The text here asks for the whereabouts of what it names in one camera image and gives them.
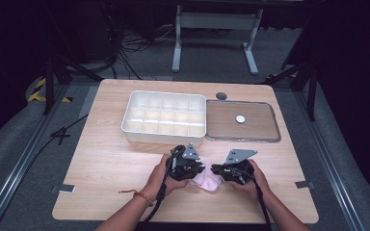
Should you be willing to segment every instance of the transparent lid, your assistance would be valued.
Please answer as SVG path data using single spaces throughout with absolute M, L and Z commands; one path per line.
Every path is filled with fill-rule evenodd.
M 206 101 L 206 138 L 223 141 L 280 141 L 275 112 L 268 103 Z

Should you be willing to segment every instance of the plastic container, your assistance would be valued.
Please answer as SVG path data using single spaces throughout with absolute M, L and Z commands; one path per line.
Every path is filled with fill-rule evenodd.
M 136 90 L 130 95 L 121 129 L 129 141 L 199 146 L 206 134 L 206 98 Z

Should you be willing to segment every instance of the pink cloth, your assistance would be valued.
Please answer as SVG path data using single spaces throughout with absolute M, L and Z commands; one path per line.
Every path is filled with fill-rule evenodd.
M 203 188 L 206 191 L 216 191 L 219 189 L 219 186 L 222 182 L 221 175 L 215 175 L 212 170 L 210 169 L 212 164 L 206 164 L 203 162 L 205 169 L 200 174 L 196 175 L 194 179 L 189 181 L 190 185 L 195 185 L 200 188 Z

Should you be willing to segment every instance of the metal desk leg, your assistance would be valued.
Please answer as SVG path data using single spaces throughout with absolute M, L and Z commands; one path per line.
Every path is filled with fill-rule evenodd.
M 178 72 L 179 65 L 181 62 L 181 6 L 176 7 L 176 42 L 175 49 L 173 50 L 173 61 L 172 61 L 172 71 Z
M 263 10 L 257 11 L 256 19 L 254 20 L 253 24 L 251 25 L 251 38 L 249 40 L 249 43 L 244 42 L 243 48 L 245 51 L 246 59 L 248 60 L 249 68 L 251 69 L 251 74 L 256 75 L 258 74 L 256 62 L 253 58 L 253 53 L 251 52 L 251 48 L 253 47 L 254 38 L 257 34 L 257 29 L 259 28 L 261 15 L 263 13 Z

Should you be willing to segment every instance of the gray carpet floor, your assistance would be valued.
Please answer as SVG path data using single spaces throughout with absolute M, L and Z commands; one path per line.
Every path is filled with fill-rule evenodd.
M 259 31 L 252 49 L 259 69 L 256 76 L 250 74 L 241 49 L 242 42 L 249 35 L 236 31 L 225 36 L 206 31 L 185 33 L 178 73 L 171 72 L 174 45 L 172 37 L 166 37 L 162 43 L 157 39 L 159 44 L 152 45 L 147 50 L 127 53 L 127 61 L 145 79 L 254 84 L 264 81 L 269 74 L 281 72 L 281 64 L 299 34 L 300 30 Z M 89 64 L 87 67 L 96 65 L 99 64 Z M 136 79 L 134 73 L 122 62 L 118 61 L 115 68 L 118 78 Z M 98 74 L 113 78 L 110 69 Z M 25 92 L 26 98 L 36 82 L 31 83 L 31 87 Z M 292 92 L 284 86 L 287 83 L 288 80 L 281 81 L 274 86 L 274 90 L 305 179 L 315 186 L 311 194 L 320 219 L 315 224 L 309 224 L 309 227 L 312 230 L 352 230 L 322 165 L 319 148 L 305 119 L 306 114 L 301 111 L 295 96 L 299 94 L 305 97 L 306 92 Z M 37 151 L 50 140 L 50 134 L 68 126 L 89 111 L 96 87 L 98 83 L 87 77 L 73 79 L 66 92 L 66 96 L 73 100 L 57 106 L 37 145 Z M 43 111 L 44 102 L 31 101 L 0 131 L 0 190 L 33 136 Z M 363 228 L 370 230 L 370 188 L 357 168 L 320 88 L 317 89 L 315 116 L 315 125 L 322 134 Z M 52 189 L 63 183 L 84 123 L 85 120 L 82 120 L 69 128 L 67 133 L 70 137 L 64 139 L 61 145 L 58 140 L 54 140 L 42 150 L 2 217 L 0 230 L 93 230 L 101 222 L 55 220 L 51 215 L 57 199 L 57 193 L 52 192 Z M 248 224 L 152 223 L 149 226 L 149 230 L 253 230 L 252 228 Z

